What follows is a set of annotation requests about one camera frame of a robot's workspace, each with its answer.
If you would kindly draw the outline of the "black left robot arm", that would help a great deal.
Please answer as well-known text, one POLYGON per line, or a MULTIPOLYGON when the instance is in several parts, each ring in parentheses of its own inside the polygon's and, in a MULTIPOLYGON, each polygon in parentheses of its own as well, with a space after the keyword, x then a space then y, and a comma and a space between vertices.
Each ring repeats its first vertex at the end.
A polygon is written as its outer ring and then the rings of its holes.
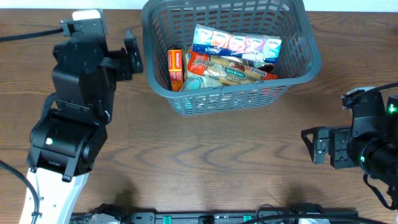
POLYGON ((113 117, 116 84, 143 71, 131 31, 110 51, 101 19, 65 21, 67 41, 53 48, 55 91, 30 133, 21 223, 68 223, 113 117))

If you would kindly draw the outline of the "green wet wipes packet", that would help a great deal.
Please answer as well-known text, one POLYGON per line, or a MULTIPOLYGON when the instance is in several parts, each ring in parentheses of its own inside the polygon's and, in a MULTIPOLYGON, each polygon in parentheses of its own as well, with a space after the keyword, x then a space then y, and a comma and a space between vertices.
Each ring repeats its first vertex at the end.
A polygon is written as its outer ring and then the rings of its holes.
POLYGON ((185 80, 180 91, 198 90, 209 87, 219 87, 220 85, 221 83, 217 80, 207 77, 193 76, 193 77, 188 77, 185 80))

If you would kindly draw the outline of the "orange Redoxon box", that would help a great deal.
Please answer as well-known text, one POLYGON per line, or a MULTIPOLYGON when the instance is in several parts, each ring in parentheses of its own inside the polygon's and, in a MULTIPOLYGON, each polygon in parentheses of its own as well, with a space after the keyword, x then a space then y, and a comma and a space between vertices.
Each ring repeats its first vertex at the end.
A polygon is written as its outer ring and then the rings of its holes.
POLYGON ((181 50, 169 50, 169 76, 173 91, 180 91, 183 86, 183 58, 181 50))

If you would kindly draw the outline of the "Kleenex tissue multipack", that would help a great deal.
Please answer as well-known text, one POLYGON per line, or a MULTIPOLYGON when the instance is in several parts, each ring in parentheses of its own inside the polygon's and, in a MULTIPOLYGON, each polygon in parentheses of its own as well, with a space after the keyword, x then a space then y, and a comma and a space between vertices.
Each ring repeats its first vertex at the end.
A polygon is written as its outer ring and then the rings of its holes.
POLYGON ((194 30, 192 50, 208 55, 276 63, 281 46, 280 37, 230 33, 214 27, 197 25, 194 30))

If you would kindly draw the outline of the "San Remo spaghetti packet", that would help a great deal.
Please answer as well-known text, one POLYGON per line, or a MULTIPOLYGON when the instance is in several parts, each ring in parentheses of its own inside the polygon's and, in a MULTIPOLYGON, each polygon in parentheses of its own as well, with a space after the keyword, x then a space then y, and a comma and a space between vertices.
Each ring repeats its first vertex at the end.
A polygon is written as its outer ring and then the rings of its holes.
POLYGON ((202 54, 193 50, 190 50, 189 54, 190 59, 187 62, 189 72, 218 80, 225 85, 242 85, 278 79, 278 76, 273 73, 217 55, 202 54))

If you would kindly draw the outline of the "green lid jar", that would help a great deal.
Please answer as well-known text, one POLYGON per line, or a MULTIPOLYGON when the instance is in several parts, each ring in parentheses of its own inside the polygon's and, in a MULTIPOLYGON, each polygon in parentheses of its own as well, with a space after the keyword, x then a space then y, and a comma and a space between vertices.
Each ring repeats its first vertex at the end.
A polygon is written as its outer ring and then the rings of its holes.
POLYGON ((257 69, 262 70, 264 72, 270 73, 274 69, 273 63, 253 61, 252 64, 253 64, 253 67, 256 67, 257 69))

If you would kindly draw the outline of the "grey plastic basket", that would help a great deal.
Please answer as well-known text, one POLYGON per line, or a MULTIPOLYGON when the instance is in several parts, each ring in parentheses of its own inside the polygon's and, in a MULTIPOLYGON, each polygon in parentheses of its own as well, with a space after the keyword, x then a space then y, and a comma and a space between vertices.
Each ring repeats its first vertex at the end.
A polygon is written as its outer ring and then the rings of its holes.
POLYGON ((312 80, 321 56, 302 0, 150 0, 141 12, 149 86, 179 114, 252 108, 272 103, 292 85, 312 80), (282 39, 276 80, 247 85, 172 91, 170 49, 192 45, 197 24, 230 32, 266 34, 282 39))

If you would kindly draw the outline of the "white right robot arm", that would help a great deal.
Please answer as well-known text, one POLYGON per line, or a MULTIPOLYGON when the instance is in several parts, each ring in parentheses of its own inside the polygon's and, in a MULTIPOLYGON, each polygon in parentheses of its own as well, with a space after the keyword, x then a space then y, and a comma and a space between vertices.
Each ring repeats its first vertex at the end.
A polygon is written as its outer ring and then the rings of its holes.
POLYGON ((360 167, 364 182, 385 183, 390 203, 376 187, 370 189, 389 210, 397 210, 397 96, 384 101, 381 92, 395 87, 391 83, 352 89, 341 97, 343 108, 352 114, 350 126, 320 126, 301 132, 313 163, 322 164, 329 155, 335 169, 360 167))

